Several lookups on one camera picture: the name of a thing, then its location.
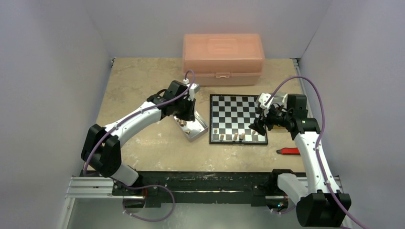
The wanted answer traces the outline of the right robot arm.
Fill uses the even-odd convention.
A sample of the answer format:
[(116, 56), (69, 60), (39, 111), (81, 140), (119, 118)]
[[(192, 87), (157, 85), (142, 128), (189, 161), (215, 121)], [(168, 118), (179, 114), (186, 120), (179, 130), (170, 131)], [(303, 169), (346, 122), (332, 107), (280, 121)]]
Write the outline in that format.
[(320, 143), (321, 129), (315, 118), (308, 116), (307, 98), (303, 94), (287, 95), (284, 108), (273, 101), (271, 94), (262, 93), (256, 100), (258, 117), (249, 126), (264, 135), (274, 126), (285, 128), (299, 150), (307, 185), (296, 175), (282, 173), (268, 181), (274, 194), (285, 192), (296, 207), (298, 222), (303, 227), (342, 225), (352, 202), (349, 194), (341, 192), (326, 162)]

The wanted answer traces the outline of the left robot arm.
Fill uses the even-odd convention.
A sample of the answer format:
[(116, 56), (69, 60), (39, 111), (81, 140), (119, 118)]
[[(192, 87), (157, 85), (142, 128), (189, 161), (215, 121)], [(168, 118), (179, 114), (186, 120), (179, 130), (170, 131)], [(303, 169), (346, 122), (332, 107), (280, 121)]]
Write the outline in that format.
[(167, 89), (151, 95), (135, 111), (106, 126), (94, 124), (88, 130), (81, 159), (103, 177), (110, 177), (124, 184), (130, 195), (142, 190), (138, 172), (123, 163), (121, 148), (149, 125), (167, 116), (194, 121), (196, 83), (172, 81)]

